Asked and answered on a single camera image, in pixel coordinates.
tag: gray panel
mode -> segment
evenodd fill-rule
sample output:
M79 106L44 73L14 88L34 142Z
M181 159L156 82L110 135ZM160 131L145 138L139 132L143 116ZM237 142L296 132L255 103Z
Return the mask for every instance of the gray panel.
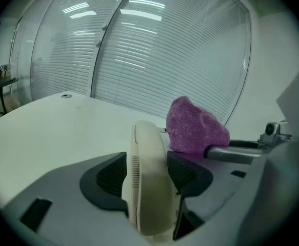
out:
M118 154L50 171L17 195L4 208L5 215L17 220L40 197L52 201L52 205L38 228L38 234L54 243L64 246L150 245L131 226L124 212L95 207L79 189L79 180L89 168Z
M179 152L172 153L185 160L197 161L196 163L213 174L213 182L201 195L185 198L187 209L204 222L211 219L226 204L244 181L243 178L234 176L231 172L247 173L250 168L250 165L246 164L223 162Z
M270 149L212 146L206 151L206 157L224 162L251 165L254 158L260 157L269 151Z

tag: black rubber pad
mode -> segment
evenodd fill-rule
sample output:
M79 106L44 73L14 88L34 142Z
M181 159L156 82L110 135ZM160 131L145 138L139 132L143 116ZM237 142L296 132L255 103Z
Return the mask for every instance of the black rubber pad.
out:
M19 220L32 231L36 232L51 204L52 202L49 200L38 198Z
M231 172L231 175L235 175L239 178L245 178L246 173L243 171L239 171L239 170L234 170L233 172Z

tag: white machine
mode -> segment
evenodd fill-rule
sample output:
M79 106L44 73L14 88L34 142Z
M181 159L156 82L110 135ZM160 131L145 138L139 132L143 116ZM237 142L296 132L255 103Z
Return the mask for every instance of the white machine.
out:
M130 152L48 172L4 216L30 245L264 240L299 202L298 89L299 75L277 100L287 121L268 123L258 141L210 147L200 159L171 151L165 129L139 121Z

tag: horizontal blinds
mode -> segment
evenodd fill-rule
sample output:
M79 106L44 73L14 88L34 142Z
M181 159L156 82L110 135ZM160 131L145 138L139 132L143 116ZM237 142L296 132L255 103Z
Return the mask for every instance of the horizontal blinds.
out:
M30 71L34 40L51 1L35 0L23 14L17 29L16 38L18 40L16 41L15 38L12 62L17 67L19 81L16 84L18 86L20 105L25 105L32 101Z
M115 3L116 0L53 0L34 44L33 100L66 90L87 93L95 40Z
M250 50L248 12L234 0L126 0L110 24L92 96L165 117L187 95L225 123Z

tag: white telephone handset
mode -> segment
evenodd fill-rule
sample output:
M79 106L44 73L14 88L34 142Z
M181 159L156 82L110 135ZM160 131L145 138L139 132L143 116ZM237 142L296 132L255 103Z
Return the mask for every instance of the white telephone handset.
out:
M148 121L138 121L132 130L127 162L130 179L124 182L131 190L122 198L128 203L130 222L145 236L157 236L174 227L180 200L168 175L162 130Z

